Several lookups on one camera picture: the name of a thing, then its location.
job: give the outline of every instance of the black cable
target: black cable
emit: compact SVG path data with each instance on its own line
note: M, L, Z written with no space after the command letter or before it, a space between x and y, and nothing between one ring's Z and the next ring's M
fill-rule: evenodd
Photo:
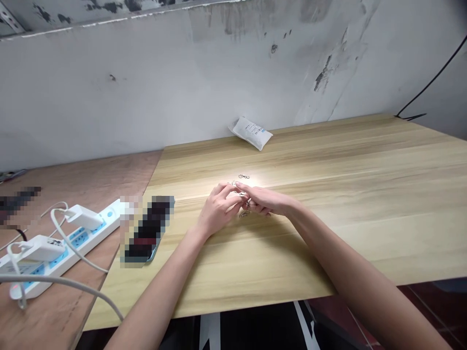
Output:
M426 89L428 89L428 87L436 80L436 78L444 71L444 69L448 66L448 64L452 61L452 59L455 57L455 55L457 55L457 53L460 51L460 49L462 48L462 46L464 45L464 43L466 42L467 40L467 35L466 37L464 38L464 40L462 40L461 44L459 45L459 47L457 48L457 50L452 54L452 56L450 57L450 59L446 62L446 64L441 68L441 70L438 72L438 74L436 74L434 76L434 78L428 83L428 85L426 85L423 90L421 90L418 95L416 95L414 98L411 99L411 101L409 103L407 103L404 108L402 108L399 113L397 113L396 117L399 117L399 114L402 113L402 111L404 109L406 109L413 101L415 101Z
M16 229L16 231L21 235L21 237L23 238L23 241L27 241L28 238L26 237L26 235L24 234L24 232L22 230L20 230L19 228Z
M417 118L420 118L420 117L423 117L424 115L426 115L426 113L422 113L422 114L418 114L416 116L413 116L413 117L408 117L408 118L401 118L401 117L398 117L402 120L407 120L407 121L411 121L411 120L414 120L414 119L417 119Z

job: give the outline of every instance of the charging cable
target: charging cable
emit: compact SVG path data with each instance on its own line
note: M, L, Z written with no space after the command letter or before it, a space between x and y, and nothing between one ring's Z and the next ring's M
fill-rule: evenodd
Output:
M42 218L45 214L47 214L50 210L52 210L56 205L58 204L64 204L65 205L65 210L68 210L68 204L67 202L57 202L55 203L54 205L52 205L50 208L48 208L45 212L43 212L40 216L40 218ZM60 226L63 225L63 223L65 222L65 218L63 218L63 220L60 222ZM52 234L49 236L49 237L52 237L53 235L55 235L55 233L57 232L57 229L55 229L54 232L52 232ZM21 237L21 234L19 234L18 236L16 236L15 238L13 238L11 241L9 241L7 244L5 244L3 247L0 248L0 250L4 250L5 248L7 248L11 243L13 243L14 241L16 241L19 237Z
M51 277L51 276L41 276L41 275L20 275L20 276L15 276L15 275L5 275L5 274L0 274L0 282L21 282L21 285L23 282L49 282L49 283L59 283L59 284L64 284L69 287L73 287L76 289L80 289L83 292L87 292L89 294L92 294L98 298L101 298L104 300L107 304L110 305L110 307L115 311L117 314L118 318L120 321L123 321L123 315L118 309L117 305L114 304L114 302L106 296L104 293L99 292L98 290L88 287L85 284L66 279L63 277Z
M66 210L63 210L63 209L59 209L59 208L55 208L55 209L52 209L52 211L50 212L50 218L52 219L52 222L54 223L55 227L56 227L56 231L58 231L58 233L60 234L60 236L62 236L63 238L63 241L70 247L70 249L72 251L74 251L74 253L81 259L83 260L85 263L87 263L89 266L92 266L94 267L95 269L99 270L99 271L102 271L104 273L108 273L108 270L106 269L103 269L99 266L97 266L96 264L94 264L93 262L90 262L88 259L86 259L84 257L84 255L82 255L74 246L73 244L71 243L71 241L68 239L68 237L66 236L66 234L62 231L62 228L60 227L60 225L58 224L57 222L57 219L55 218L55 212L56 211L59 211L59 212L66 212Z
M13 265L13 269L15 270L16 274L18 276L21 276L21 272L19 270L18 262L16 260L15 254L13 254L11 247L14 245L19 245L21 247L21 253L23 253L24 250L31 248L30 244L28 242L14 242L11 243L7 246L6 251L8 252L8 256L10 257L11 264ZM20 283L19 287L21 289L21 299L18 300L18 305L19 308L24 310L27 307L27 301L26 301L26 290L24 288L24 284Z

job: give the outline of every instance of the metal bracket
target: metal bracket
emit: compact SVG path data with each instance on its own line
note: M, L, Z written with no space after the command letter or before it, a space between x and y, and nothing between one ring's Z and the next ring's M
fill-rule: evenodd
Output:
M1 3L1 1L0 1L0 17L1 17L1 19L3 19L3 21L6 24L8 24L11 27L11 29L13 29L13 31L16 34L20 34L20 33L25 32L25 30L21 26L21 24L18 23L16 18L13 17L13 15L10 13L10 11L8 11L8 9L5 7L5 5L3 5L3 3Z

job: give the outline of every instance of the human hand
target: human hand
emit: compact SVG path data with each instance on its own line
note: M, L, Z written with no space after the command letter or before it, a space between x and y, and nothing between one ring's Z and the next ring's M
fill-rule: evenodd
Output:
M250 195L250 211L264 216L271 216L270 213L285 215L287 207L294 202L294 199L286 194L274 192L262 187L250 187L239 181L235 183L237 187Z
M230 192L237 191L237 188L228 183L220 183L212 190L201 214L198 218L197 227L206 235L206 239L223 228L250 198L248 195L227 198Z

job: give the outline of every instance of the human arm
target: human arm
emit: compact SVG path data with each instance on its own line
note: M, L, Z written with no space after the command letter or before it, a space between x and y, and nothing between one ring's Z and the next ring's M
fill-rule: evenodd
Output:
M157 349L161 344L185 281L206 240L223 228L248 196L227 198L235 191L219 184L204 204L198 222L190 228L170 258L150 282L106 349Z
M387 349L450 349L417 308L371 263L299 201L237 182L250 210L285 215L364 326Z

